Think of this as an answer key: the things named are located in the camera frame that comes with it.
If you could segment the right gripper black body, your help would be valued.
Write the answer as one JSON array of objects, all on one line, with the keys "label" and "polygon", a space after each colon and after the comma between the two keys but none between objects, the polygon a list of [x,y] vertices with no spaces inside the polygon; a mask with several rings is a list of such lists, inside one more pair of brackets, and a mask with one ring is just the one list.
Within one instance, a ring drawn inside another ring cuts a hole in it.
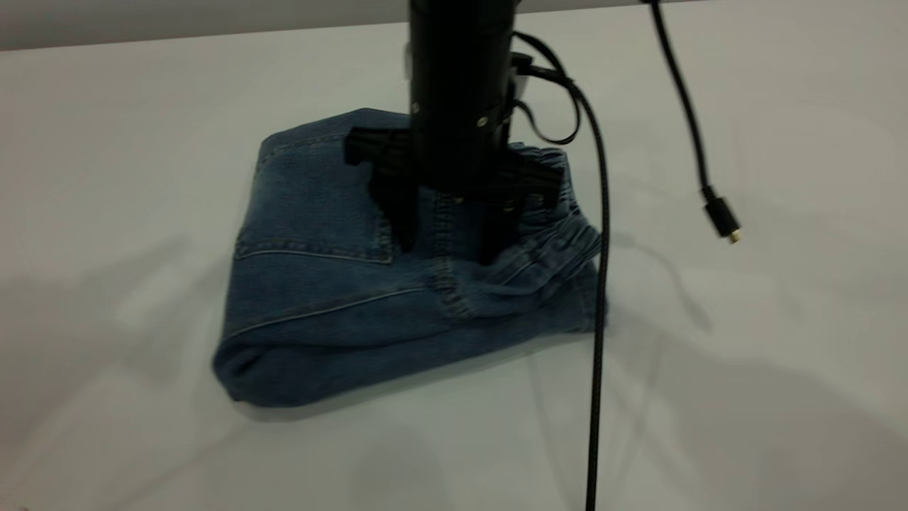
[{"label": "right gripper black body", "polygon": [[411,93],[411,181],[465,201],[489,197],[510,98],[508,92],[483,101],[470,94]]}]

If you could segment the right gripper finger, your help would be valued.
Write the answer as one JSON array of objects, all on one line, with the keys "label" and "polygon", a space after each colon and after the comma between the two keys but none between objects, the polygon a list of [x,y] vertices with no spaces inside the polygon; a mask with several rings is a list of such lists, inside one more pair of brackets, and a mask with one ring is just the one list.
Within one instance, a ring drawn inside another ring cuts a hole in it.
[{"label": "right gripper finger", "polygon": [[419,233],[419,175],[411,142],[405,128],[356,126],[345,137],[345,162],[372,165],[367,190],[405,253],[412,252]]},{"label": "right gripper finger", "polygon": [[557,208],[565,185],[564,152],[513,145],[499,155],[482,189],[482,264],[491,265],[519,240],[526,211]]}]

